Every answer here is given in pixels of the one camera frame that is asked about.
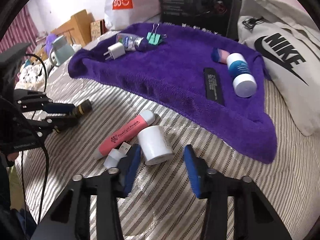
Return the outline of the person left hand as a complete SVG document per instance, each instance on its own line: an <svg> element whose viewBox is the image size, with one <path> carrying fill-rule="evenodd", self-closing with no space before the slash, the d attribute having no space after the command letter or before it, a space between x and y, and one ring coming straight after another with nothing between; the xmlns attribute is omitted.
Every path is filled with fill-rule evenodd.
<svg viewBox="0 0 320 240"><path fill-rule="evenodd" d="M7 156L7 159L8 159L8 161L14 162L18 156L19 156L18 152L11 153Z"/></svg>

